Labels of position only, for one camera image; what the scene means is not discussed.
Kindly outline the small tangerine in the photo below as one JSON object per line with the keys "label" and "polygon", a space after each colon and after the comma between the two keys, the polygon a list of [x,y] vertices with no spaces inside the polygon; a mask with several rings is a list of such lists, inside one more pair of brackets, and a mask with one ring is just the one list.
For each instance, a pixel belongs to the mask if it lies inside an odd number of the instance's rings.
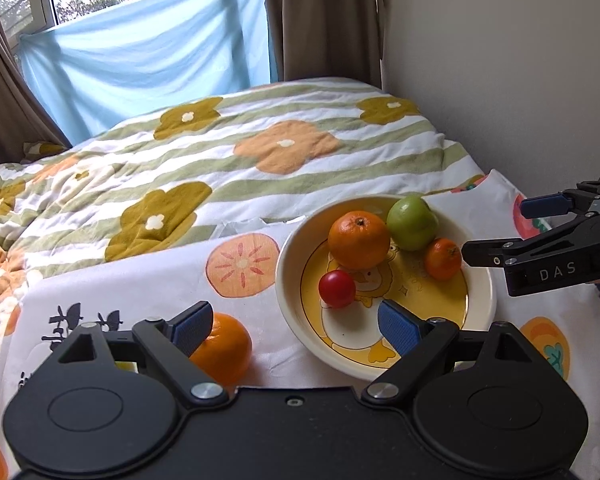
{"label": "small tangerine", "polygon": [[460,248],[452,240],[438,237],[426,249],[424,266],[435,280],[449,281],[462,267]]}

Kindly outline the red cherry tomato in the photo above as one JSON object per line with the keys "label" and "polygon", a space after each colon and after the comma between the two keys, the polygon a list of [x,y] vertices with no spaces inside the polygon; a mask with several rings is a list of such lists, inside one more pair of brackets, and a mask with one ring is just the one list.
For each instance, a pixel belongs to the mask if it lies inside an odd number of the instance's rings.
{"label": "red cherry tomato", "polygon": [[355,281],[343,270],[327,272],[318,282],[318,294],[327,307],[345,308],[355,300]]}

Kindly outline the green apple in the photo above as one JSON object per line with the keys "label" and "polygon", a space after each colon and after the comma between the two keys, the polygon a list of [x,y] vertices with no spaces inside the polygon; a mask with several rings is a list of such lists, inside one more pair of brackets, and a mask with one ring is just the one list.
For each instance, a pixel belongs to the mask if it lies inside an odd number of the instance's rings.
{"label": "green apple", "polygon": [[390,208],[387,226],[396,246],[417,252],[436,237],[439,220],[418,194],[408,194]]}

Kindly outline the orange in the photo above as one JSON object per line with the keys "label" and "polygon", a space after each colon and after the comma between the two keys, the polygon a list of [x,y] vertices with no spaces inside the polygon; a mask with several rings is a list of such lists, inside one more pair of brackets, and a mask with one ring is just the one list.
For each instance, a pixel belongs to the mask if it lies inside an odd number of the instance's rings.
{"label": "orange", "polygon": [[327,244],[332,258],[352,271],[366,270],[385,261],[390,233],[377,214],[349,211],[330,227]]}
{"label": "orange", "polygon": [[245,326],[237,318],[214,312],[209,336],[189,361],[221,386],[233,387],[248,372],[251,356],[252,341]]}

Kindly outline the yellow duck bowl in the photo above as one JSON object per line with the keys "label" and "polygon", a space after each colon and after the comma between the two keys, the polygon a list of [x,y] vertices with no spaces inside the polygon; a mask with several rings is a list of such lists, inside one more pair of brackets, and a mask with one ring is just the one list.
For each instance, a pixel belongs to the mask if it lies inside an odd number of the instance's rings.
{"label": "yellow duck bowl", "polygon": [[428,275],[421,254],[396,247],[379,266],[354,272],[355,302],[341,309],[324,304],[318,281],[338,266],[328,251],[329,228],[351,210],[386,218],[396,200],[361,196],[319,209],[289,235],[277,261],[277,302],[289,328],[317,359],[363,380],[375,379],[400,358],[378,327],[382,300],[394,300],[424,320],[447,318],[464,330],[486,330],[496,310],[489,270],[463,266],[440,282]]}

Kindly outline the floral striped duvet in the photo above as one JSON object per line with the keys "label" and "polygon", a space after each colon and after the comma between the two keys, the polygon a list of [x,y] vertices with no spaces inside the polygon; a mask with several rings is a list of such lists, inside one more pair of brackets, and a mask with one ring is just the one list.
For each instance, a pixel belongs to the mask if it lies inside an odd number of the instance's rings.
{"label": "floral striped duvet", "polygon": [[0,165],[0,353],[41,278],[260,229],[360,195],[429,194],[480,169],[411,101],[317,78],[132,118]]}

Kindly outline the left brown curtain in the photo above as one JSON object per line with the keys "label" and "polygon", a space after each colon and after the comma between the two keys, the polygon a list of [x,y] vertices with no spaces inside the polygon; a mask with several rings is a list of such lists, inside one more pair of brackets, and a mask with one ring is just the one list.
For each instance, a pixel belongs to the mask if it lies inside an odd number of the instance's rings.
{"label": "left brown curtain", "polygon": [[22,159],[23,144],[70,143],[24,82],[0,23],[0,165]]}

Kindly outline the brown curtain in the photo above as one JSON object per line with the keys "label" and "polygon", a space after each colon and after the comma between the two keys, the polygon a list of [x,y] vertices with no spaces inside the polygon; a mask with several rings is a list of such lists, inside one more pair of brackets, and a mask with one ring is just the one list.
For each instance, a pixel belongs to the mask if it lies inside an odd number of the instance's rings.
{"label": "brown curtain", "polygon": [[376,0],[265,0],[281,80],[381,85]]}
{"label": "brown curtain", "polygon": [[0,165],[22,159],[23,144],[70,143],[24,82],[0,23]]}

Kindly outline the blue window cloth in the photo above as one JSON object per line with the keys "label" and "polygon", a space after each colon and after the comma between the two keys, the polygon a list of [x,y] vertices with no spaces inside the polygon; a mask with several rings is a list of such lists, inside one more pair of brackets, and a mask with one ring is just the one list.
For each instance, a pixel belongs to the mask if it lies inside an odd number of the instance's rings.
{"label": "blue window cloth", "polygon": [[21,37],[23,78],[72,145],[125,119],[267,84],[264,0],[131,0]]}

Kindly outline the right brown curtain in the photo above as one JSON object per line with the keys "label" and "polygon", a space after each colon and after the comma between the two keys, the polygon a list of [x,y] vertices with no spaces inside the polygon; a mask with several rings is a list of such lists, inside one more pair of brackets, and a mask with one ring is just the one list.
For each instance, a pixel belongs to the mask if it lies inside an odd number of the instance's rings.
{"label": "right brown curtain", "polygon": [[265,0],[281,80],[381,85],[376,0]]}

